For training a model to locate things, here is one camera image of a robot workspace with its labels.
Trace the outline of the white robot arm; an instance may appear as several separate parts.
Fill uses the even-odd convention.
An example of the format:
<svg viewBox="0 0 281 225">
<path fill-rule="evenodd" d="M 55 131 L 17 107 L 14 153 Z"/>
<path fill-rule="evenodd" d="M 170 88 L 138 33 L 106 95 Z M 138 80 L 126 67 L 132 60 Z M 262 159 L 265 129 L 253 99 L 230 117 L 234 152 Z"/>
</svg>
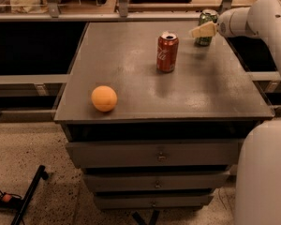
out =
<svg viewBox="0 0 281 225">
<path fill-rule="evenodd" d="M 217 22 L 189 31 L 193 38 L 258 38 L 281 76 L 281 1 L 232 8 Z M 234 225 L 281 225 L 281 119 L 253 128 L 244 139 L 236 174 Z"/>
</svg>

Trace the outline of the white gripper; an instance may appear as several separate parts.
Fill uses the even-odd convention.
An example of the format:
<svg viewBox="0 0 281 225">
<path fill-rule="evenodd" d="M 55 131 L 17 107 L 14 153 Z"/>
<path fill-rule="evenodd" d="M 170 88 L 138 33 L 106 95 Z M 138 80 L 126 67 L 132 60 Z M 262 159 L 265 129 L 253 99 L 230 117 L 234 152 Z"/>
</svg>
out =
<svg viewBox="0 0 281 225">
<path fill-rule="evenodd" d="M 250 37 L 251 29 L 247 25 L 248 7 L 233 8 L 223 12 L 214 22 L 206 22 L 189 31 L 193 38 L 213 37 L 218 33 L 224 38 Z"/>
</svg>

